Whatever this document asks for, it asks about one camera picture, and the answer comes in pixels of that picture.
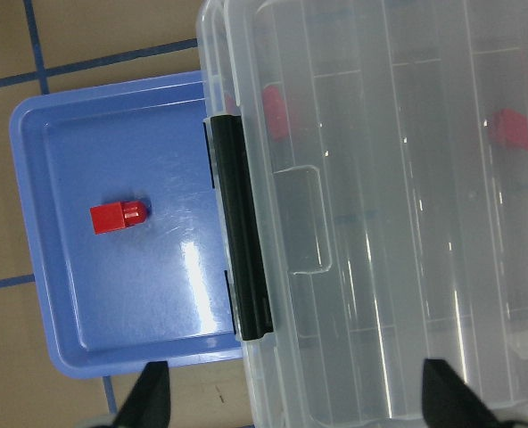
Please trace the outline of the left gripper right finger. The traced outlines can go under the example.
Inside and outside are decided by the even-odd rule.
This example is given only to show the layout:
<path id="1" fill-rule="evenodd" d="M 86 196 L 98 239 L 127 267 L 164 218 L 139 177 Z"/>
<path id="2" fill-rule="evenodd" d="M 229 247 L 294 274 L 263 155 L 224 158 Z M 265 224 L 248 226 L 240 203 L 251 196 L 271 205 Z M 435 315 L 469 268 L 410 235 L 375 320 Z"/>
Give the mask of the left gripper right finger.
<path id="1" fill-rule="evenodd" d="M 428 427 L 508 427 L 444 359 L 425 359 L 421 402 Z"/>

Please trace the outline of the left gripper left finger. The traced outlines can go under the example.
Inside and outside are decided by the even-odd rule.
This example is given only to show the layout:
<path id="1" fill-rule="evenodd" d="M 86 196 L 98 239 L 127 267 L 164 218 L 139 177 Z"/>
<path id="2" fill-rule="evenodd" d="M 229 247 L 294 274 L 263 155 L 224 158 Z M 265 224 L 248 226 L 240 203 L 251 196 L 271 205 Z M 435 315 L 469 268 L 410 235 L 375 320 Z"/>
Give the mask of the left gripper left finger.
<path id="1" fill-rule="evenodd" d="M 149 362 L 138 377 L 112 427 L 168 427 L 171 415 L 169 365 Z"/>

